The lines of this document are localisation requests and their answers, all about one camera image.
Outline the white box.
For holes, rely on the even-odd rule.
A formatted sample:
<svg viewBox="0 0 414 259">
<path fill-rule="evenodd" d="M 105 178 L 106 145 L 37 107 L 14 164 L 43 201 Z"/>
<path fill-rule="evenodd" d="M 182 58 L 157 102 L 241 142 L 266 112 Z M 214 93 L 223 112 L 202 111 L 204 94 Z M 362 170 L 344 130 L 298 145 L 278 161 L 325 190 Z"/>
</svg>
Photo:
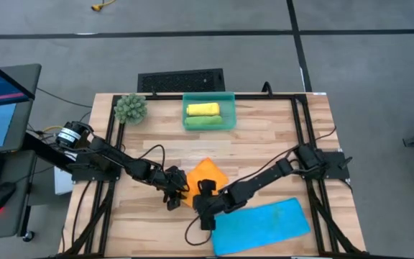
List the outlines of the white box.
<svg viewBox="0 0 414 259">
<path fill-rule="evenodd" d="M 70 173 L 54 167 L 54 189 L 56 195 L 70 193 L 73 190 L 73 181 Z"/>
</svg>

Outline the blue microfiber towel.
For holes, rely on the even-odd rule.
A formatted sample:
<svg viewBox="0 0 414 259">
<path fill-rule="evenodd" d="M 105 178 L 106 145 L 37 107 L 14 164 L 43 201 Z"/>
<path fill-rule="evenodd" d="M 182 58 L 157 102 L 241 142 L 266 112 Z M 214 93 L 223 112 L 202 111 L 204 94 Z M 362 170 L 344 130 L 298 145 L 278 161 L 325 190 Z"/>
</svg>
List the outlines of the blue microfiber towel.
<svg viewBox="0 0 414 259">
<path fill-rule="evenodd" d="M 215 255 L 228 255 L 300 237 L 311 229 L 296 198 L 215 216 Z"/>
</svg>

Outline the black perforated panel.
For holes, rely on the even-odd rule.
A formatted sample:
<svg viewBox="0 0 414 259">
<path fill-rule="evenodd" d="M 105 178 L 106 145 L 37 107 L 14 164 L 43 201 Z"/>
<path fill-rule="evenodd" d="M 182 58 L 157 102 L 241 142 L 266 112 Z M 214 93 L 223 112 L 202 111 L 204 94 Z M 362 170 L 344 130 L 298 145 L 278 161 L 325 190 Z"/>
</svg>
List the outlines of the black perforated panel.
<svg viewBox="0 0 414 259">
<path fill-rule="evenodd" d="M 222 68 L 190 71 L 140 73 L 138 93 L 214 92 L 225 91 Z"/>
</svg>

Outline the black aluminium table frame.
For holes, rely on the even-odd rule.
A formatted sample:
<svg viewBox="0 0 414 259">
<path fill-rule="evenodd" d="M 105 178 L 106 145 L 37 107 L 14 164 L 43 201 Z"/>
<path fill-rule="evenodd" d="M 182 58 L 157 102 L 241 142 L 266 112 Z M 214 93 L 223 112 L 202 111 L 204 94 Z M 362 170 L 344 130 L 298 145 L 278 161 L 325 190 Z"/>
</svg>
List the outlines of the black aluminium table frame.
<svg viewBox="0 0 414 259">
<path fill-rule="evenodd" d="M 182 96 L 151 96 L 145 120 L 121 127 L 111 110 L 116 94 L 97 94 L 90 125 L 95 133 L 166 166 L 192 170 L 210 158 L 229 177 L 241 178 L 299 142 L 313 141 L 324 150 L 338 150 L 328 98 L 324 94 L 240 94 L 236 126 L 229 131 L 192 132 L 182 125 Z M 208 233 L 200 229 L 188 206 L 168 211 L 162 193 L 122 176 L 114 187 L 111 211 L 98 222 L 82 253 L 104 257 L 212 256 Z"/>
</svg>

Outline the green microfiber towel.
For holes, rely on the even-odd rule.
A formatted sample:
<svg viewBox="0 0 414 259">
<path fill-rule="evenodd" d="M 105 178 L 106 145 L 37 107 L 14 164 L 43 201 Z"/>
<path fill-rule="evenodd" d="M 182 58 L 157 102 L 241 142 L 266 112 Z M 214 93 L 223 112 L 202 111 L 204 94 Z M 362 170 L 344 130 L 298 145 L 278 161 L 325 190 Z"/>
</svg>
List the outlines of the green microfiber towel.
<svg viewBox="0 0 414 259">
<path fill-rule="evenodd" d="M 187 117 L 184 123 L 188 126 L 203 126 L 212 124 L 222 124 L 223 118 L 219 115 L 215 116 L 197 116 Z"/>
</svg>

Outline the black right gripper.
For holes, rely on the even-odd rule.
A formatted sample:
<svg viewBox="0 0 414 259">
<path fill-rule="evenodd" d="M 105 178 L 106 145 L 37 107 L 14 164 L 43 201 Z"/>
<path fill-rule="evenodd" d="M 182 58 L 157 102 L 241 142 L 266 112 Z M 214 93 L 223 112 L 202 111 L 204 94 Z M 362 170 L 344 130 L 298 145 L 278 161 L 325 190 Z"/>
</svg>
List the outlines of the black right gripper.
<svg viewBox="0 0 414 259">
<path fill-rule="evenodd" d="M 215 216 L 220 213 L 229 213 L 231 208 L 231 199 L 228 194 L 220 193 L 219 195 L 205 194 L 193 197 L 193 208 L 197 211 L 201 229 L 215 230 Z"/>
</svg>

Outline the orange microfiber towel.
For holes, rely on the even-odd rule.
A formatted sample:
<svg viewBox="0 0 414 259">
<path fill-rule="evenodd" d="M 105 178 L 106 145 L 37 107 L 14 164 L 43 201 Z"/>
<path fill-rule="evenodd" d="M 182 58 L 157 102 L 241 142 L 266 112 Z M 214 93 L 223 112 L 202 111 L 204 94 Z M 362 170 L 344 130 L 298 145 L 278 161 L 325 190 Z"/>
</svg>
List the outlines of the orange microfiber towel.
<svg viewBox="0 0 414 259">
<path fill-rule="evenodd" d="M 214 194 L 217 194 L 218 190 L 223 188 L 229 182 L 228 177 L 210 158 L 202 160 L 187 174 L 189 191 L 183 193 L 186 197 L 186 199 L 183 199 L 183 202 L 191 208 L 193 208 L 194 196 L 201 194 L 198 182 L 202 180 L 212 180 L 216 182 L 216 190 L 213 192 Z"/>
</svg>

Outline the yellow microfiber towel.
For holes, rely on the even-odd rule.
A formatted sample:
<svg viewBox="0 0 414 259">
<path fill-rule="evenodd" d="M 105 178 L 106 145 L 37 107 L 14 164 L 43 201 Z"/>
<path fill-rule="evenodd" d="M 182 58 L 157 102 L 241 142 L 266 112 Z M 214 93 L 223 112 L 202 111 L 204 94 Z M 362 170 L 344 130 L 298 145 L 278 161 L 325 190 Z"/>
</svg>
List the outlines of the yellow microfiber towel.
<svg viewBox="0 0 414 259">
<path fill-rule="evenodd" d="M 220 106 L 218 103 L 189 104 L 186 107 L 188 116 L 218 116 L 220 115 Z"/>
</svg>

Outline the artificial plant in patterned pot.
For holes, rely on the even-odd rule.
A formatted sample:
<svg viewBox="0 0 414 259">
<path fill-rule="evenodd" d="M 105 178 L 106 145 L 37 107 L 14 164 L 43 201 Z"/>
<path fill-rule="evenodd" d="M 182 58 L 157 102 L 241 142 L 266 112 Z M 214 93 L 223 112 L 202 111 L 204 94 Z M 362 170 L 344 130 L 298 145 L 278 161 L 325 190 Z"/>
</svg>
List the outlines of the artificial plant in patterned pot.
<svg viewBox="0 0 414 259">
<path fill-rule="evenodd" d="M 146 97 L 136 94 L 122 96 L 114 107 L 114 116 L 121 124 L 139 124 L 147 116 Z"/>
</svg>

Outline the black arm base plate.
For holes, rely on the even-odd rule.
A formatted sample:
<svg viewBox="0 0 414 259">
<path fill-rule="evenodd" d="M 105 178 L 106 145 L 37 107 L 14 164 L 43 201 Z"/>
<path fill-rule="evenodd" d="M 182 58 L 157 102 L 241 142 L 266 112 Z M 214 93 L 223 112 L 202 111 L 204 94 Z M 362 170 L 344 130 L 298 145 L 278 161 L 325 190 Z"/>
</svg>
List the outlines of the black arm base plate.
<svg viewBox="0 0 414 259">
<path fill-rule="evenodd" d="M 328 165 L 326 178 L 339 180 L 350 178 L 348 164 L 352 157 L 346 157 L 343 152 L 324 152 L 323 155 Z"/>
<path fill-rule="evenodd" d="M 107 159 L 79 158 L 68 165 L 68 170 L 73 181 L 115 181 L 121 174 L 121 167 Z"/>
</svg>

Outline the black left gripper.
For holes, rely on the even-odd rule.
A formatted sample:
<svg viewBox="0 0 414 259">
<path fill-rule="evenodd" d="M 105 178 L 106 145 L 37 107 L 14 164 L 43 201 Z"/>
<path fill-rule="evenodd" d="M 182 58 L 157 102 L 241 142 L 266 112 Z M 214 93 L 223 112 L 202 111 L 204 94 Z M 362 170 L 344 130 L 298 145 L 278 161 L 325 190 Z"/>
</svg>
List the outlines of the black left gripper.
<svg viewBox="0 0 414 259">
<path fill-rule="evenodd" d="M 172 211 L 186 200 L 186 193 L 190 191 L 185 171 L 173 165 L 166 171 L 158 170 L 155 178 L 156 188 L 164 192 L 163 202 L 167 210 Z"/>
</svg>

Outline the teal translucent plastic basket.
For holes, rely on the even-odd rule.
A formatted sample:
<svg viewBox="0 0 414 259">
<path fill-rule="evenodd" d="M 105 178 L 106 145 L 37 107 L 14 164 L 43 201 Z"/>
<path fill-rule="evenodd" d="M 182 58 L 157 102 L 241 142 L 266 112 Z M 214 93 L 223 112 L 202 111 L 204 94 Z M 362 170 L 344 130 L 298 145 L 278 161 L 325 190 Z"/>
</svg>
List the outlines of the teal translucent plastic basket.
<svg viewBox="0 0 414 259">
<path fill-rule="evenodd" d="M 212 124 L 203 126 L 188 126 L 184 123 L 188 116 L 186 107 L 189 104 L 218 103 L 220 115 L 223 118 L 222 124 Z M 212 131 L 212 130 L 231 130 L 236 126 L 235 95 L 233 92 L 198 92 L 183 94 L 182 123 L 188 131 Z"/>
</svg>

